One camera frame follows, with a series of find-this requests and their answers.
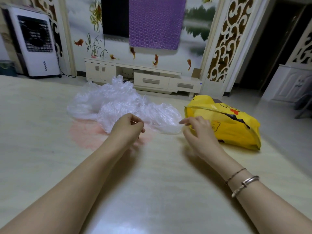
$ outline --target thin bracelet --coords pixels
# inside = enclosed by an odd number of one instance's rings
[[[240,173],[241,171],[246,170],[246,168],[240,169],[238,172],[234,173],[226,182],[225,184],[227,185],[229,183],[229,181],[231,181],[231,179],[233,177],[235,177],[238,173]]]
[[[247,188],[247,185],[249,185],[250,183],[254,181],[259,181],[259,176],[253,176],[243,181],[241,183],[241,186],[237,190],[233,191],[232,198],[234,198],[238,193],[240,193],[242,189]]]

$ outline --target air cooler grille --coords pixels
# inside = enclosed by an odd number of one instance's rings
[[[18,16],[21,31],[29,52],[52,52],[48,23],[45,20]]]

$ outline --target decorative carved panel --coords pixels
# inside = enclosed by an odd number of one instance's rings
[[[231,0],[208,71],[210,81],[225,81],[255,1]]]
[[[312,32],[308,34],[293,62],[312,65]]]
[[[60,32],[57,25],[57,15],[55,13],[55,7],[53,0],[29,0],[30,6],[36,9],[42,10],[49,15],[50,24],[52,27],[54,40],[56,44],[56,51],[59,57],[63,56],[62,43],[60,41]]]

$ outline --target hand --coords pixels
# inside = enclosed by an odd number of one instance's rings
[[[181,120],[179,123],[188,126],[183,130],[183,134],[195,153],[202,159],[209,160],[214,154],[223,151],[214,135],[209,120],[205,120],[201,116],[188,117]],[[189,125],[192,125],[196,135],[193,135]]]
[[[141,132],[145,132],[142,119],[128,113],[118,119],[104,143],[124,153],[139,138]]]

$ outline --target drawer handle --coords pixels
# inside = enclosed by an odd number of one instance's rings
[[[181,83],[177,83],[177,86],[180,88],[188,88],[188,89],[192,89],[194,87],[194,85],[187,85],[187,84],[181,84]]]
[[[143,83],[160,84],[160,80],[155,80],[155,79],[143,79]]]

